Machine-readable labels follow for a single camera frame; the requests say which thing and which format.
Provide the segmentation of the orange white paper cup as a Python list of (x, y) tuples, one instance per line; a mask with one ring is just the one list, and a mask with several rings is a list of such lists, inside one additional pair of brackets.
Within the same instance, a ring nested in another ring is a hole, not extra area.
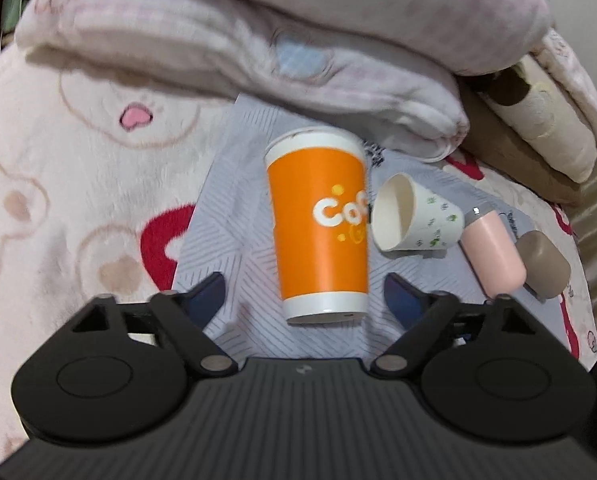
[(359, 321), (369, 311), (364, 150), (353, 133), (301, 128), (264, 156), (286, 322)]

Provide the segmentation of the pink cylindrical cup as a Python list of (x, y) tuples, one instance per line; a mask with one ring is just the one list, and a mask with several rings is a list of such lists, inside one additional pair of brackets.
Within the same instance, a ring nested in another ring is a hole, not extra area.
[(460, 244), (488, 298), (510, 295), (525, 284), (525, 264), (490, 204), (474, 206), (465, 215)]

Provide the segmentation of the white leaf-print paper cup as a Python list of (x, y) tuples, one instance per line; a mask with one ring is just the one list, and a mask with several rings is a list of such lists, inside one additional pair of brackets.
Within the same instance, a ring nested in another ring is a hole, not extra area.
[(381, 252), (446, 250), (465, 227), (462, 210), (420, 185), (409, 174), (395, 174), (376, 193), (371, 230)]

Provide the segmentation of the beige cup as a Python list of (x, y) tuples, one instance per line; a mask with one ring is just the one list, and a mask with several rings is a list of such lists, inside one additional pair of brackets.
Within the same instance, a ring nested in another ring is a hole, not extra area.
[(540, 231), (529, 231), (515, 243), (526, 269), (525, 285), (541, 299), (563, 292), (571, 279), (571, 265)]

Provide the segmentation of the grey patterned mat cloth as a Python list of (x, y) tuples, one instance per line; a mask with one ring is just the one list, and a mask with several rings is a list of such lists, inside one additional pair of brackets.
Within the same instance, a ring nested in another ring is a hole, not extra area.
[(436, 256), (399, 258), (372, 248), (369, 313), (363, 320), (303, 327), (286, 323), (264, 151), (281, 134), (310, 124), (308, 118), (239, 96), (182, 245), (177, 288), (189, 288), (214, 271), (224, 274), (226, 303), (205, 332), (239, 362), (250, 356), (371, 361), (405, 331), (384, 304), (383, 282), (389, 272), (427, 292), (446, 290), (477, 304), (485, 299), (458, 247)]

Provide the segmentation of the white bear-print fleece blanket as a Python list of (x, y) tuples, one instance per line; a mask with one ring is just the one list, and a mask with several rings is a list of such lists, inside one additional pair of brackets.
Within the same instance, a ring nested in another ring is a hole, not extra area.
[(177, 288), (234, 101), (55, 50), (0, 53), (0, 463), (18, 368), (91, 297)]

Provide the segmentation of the brown cream folded blanket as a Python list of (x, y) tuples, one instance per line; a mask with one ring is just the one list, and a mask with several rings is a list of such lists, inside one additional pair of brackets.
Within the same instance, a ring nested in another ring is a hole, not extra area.
[(457, 78), (471, 129), (461, 148), (544, 200), (576, 207), (597, 162), (583, 113), (531, 56), (484, 76)]

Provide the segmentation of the pink checkered folded quilt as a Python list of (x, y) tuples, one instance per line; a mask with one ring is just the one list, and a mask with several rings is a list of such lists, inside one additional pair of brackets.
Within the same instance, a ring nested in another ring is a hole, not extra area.
[(455, 80), (519, 61), (547, 0), (30, 0), (22, 48), (304, 110), (425, 162), (469, 131)]

